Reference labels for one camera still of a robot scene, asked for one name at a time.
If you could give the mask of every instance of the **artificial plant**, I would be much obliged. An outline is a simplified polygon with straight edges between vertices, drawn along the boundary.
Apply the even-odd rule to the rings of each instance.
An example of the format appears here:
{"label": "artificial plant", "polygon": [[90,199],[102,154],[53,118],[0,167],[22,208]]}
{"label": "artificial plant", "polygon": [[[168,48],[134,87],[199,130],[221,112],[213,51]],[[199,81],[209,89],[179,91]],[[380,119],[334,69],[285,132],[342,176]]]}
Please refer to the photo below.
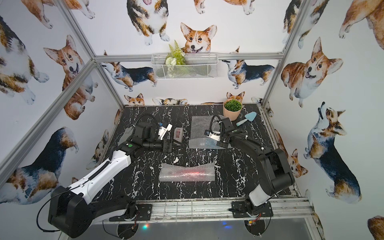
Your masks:
{"label": "artificial plant", "polygon": [[243,107],[243,105],[238,100],[232,99],[232,100],[226,102],[224,107],[228,111],[237,112]]}

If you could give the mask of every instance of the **black cable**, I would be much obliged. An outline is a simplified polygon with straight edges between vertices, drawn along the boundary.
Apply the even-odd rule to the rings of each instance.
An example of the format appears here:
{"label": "black cable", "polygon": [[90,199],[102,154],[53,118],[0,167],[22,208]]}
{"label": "black cable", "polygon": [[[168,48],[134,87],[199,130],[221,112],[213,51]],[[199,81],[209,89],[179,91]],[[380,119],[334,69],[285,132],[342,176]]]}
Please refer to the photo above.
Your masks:
{"label": "black cable", "polygon": [[119,236],[116,236],[114,234],[111,234],[111,233],[107,232],[107,230],[105,230],[105,227],[104,227],[104,220],[102,221],[102,223],[103,223],[104,232],[108,233],[111,236],[117,237],[118,239],[121,239]]}
{"label": "black cable", "polygon": [[59,196],[59,195],[61,195],[61,194],[63,194],[63,193],[72,191],[73,189],[76,189],[76,188],[78,188],[78,187],[80,187],[80,186],[81,186],[81,185],[78,185],[77,187],[74,187],[74,188],[72,188],[72,189],[69,189],[69,190],[67,190],[67,191],[65,191],[65,192],[56,194],[55,196],[51,197],[48,201],[46,201],[46,202],[43,204],[43,206],[40,208],[40,210],[39,210],[39,212],[37,213],[37,216],[36,216],[36,224],[37,224],[37,227],[38,227],[41,231],[43,231],[43,232],[58,232],[58,231],[61,231],[61,230],[46,230],[46,229],[42,229],[42,228],[40,227],[40,225],[39,225],[39,215],[40,215],[40,212],[41,212],[41,210],[43,209],[43,207],[44,207],[47,203],[49,203],[49,201],[52,200],[54,197],[57,197],[57,196]]}

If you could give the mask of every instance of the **wire mesh basket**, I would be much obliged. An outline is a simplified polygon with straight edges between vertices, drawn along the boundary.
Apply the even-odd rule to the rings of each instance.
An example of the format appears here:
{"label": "wire mesh basket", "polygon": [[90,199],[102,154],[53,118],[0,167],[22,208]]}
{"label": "wire mesh basket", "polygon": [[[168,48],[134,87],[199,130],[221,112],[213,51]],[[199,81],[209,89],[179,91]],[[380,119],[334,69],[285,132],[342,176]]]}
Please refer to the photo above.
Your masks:
{"label": "wire mesh basket", "polygon": [[186,65],[165,65],[166,53],[152,54],[156,79],[197,79],[217,77],[217,53],[187,53]]}

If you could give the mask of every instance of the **pink pot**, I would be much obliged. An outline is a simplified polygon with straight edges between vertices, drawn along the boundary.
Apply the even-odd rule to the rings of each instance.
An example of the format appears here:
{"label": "pink pot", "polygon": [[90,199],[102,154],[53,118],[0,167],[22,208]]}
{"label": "pink pot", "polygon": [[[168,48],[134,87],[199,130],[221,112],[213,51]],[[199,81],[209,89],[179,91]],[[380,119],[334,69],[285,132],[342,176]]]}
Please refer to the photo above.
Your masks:
{"label": "pink pot", "polygon": [[234,100],[234,99],[227,99],[224,103],[223,103],[223,116],[224,117],[227,117],[229,118],[231,121],[235,121],[237,119],[237,117],[239,116],[240,112],[241,112],[241,109],[243,109],[243,107],[239,110],[239,111],[236,111],[236,112],[231,112],[230,110],[227,110],[224,105],[230,101],[230,100]]}

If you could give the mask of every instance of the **tabletop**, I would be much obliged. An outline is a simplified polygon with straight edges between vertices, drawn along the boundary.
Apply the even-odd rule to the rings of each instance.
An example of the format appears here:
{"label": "tabletop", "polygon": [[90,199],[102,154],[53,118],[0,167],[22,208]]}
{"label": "tabletop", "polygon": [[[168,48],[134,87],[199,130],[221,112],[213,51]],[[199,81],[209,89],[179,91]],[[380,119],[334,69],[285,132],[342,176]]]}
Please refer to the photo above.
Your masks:
{"label": "tabletop", "polygon": [[[245,114],[252,111],[256,112],[257,116],[254,121],[247,122],[238,128],[245,130],[263,146],[272,147],[258,106],[243,105],[238,119],[243,119]],[[172,124],[170,131],[172,137],[174,128],[182,127],[184,136],[181,149],[171,153],[140,152],[130,166],[104,186],[94,201],[111,200],[121,195],[127,195],[135,200],[244,197],[258,185],[256,164],[242,151],[236,148],[190,149],[188,147],[192,116],[222,115],[221,104],[125,107],[107,152],[112,146],[118,144],[124,130],[131,127],[142,113],[150,113],[156,116],[157,120]],[[214,182],[159,182],[162,163],[194,167],[210,162],[215,163]]]}

